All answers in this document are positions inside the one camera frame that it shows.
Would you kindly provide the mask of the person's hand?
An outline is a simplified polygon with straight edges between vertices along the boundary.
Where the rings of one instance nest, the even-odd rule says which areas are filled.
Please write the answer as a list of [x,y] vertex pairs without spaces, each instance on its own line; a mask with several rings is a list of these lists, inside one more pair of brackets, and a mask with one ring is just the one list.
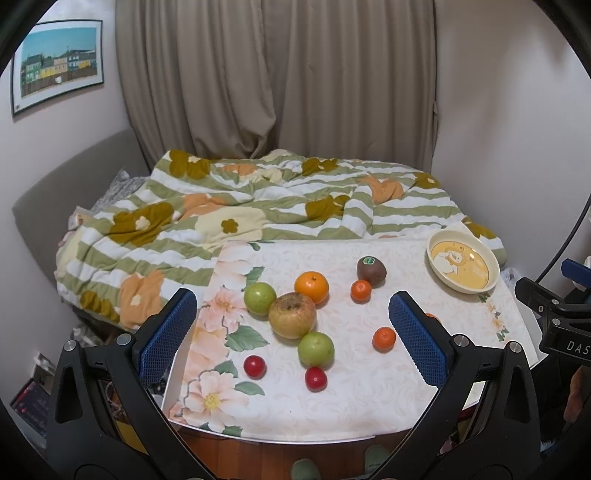
[[574,423],[583,410],[583,388],[589,384],[587,379],[589,371],[589,368],[581,366],[571,378],[570,392],[564,410],[564,420],[569,424]]

